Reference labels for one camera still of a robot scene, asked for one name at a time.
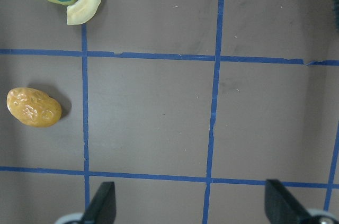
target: blue grid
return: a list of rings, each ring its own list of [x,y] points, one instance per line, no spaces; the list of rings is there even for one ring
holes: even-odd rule
[[[274,57],[240,57],[240,56],[222,56],[222,22],[224,15],[224,0],[218,0],[218,16],[217,16],[217,32],[216,32],[216,48],[215,55],[179,55],[165,53],[122,53],[119,55],[114,52],[106,51],[88,51],[87,50],[87,31],[86,24],[82,25],[82,50],[81,51],[65,51],[65,50],[40,50],[40,49],[0,49],[0,55],[44,55],[44,56],[72,56],[82,58],[82,79],[83,79],[83,135],[84,135],[84,170],[74,171],[65,169],[49,169],[49,168],[26,168],[26,167],[8,167],[0,166],[0,172],[23,172],[23,173],[40,173],[40,174],[60,174],[60,175],[76,175],[84,177],[85,187],[85,206],[90,202],[90,177],[119,177],[119,178],[134,178],[145,180],[165,180],[165,181],[184,181],[198,182],[206,184],[204,195],[204,207],[202,223],[208,223],[209,200],[211,184],[243,184],[243,185],[258,185],[264,186],[264,180],[241,180],[231,178],[213,178],[212,177],[212,161],[214,148],[213,128],[217,117],[217,100],[219,86],[219,71],[221,62],[254,62],[254,63],[269,63],[269,64],[294,64],[306,66],[339,66],[339,60],[312,61],[305,64],[302,59],[283,59]],[[214,75],[212,88],[212,103],[209,127],[209,142],[208,155],[206,166],[206,177],[192,176],[173,176],[173,175],[155,175],[155,174],[133,174],[133,173],[113,173],[113,172],[92,172],[89,169],[90,158],[88,151],[88,74],[87,74],[87,59],[88,57],[111,57],[111,58],[136,58],[136,59],[163,59],[163,60],[195,60],[195,61],[214,61]],[[333,149],[332,162],[329,170],[327,183],[302,183],[288,182],[283,184],[288,187],[303,187],[303,188],[318,188],[326,189],[326,198],[324,202],[324,210],[328,210],[331,202],[332,190],[339,189],[339,184],[334,184],[334,176],[339,154],[339,125]]]

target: metal screw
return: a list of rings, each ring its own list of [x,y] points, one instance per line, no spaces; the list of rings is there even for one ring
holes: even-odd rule
[[[319,220],[319,223],[320,224],[333,224],[333,220],[330,219],[330,218],[327,218],[327,217],[322,217],[320,220]]]

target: yellow potato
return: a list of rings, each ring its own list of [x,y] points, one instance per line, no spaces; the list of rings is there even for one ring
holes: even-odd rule
[[[19,87],[7,96],[8,110],[23,124],[33,127],[49,127],[61,117],[60,104],[43,91]]]

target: black object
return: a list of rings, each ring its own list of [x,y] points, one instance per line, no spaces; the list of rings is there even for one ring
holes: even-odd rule
[[[96,191],[81,220],[65,224],[113,224],[116,212],[114,182],[104,182]]]
[[[329,215],[312,216],[279,180],[266,180],[265,213],[271,224],[339,224]]]

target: potato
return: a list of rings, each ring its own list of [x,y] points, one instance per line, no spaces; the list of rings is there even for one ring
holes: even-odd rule
[[[43,91],[19,87],[7,95],[8,110],[23,124],[49,127],[61,117],[60,104]]]

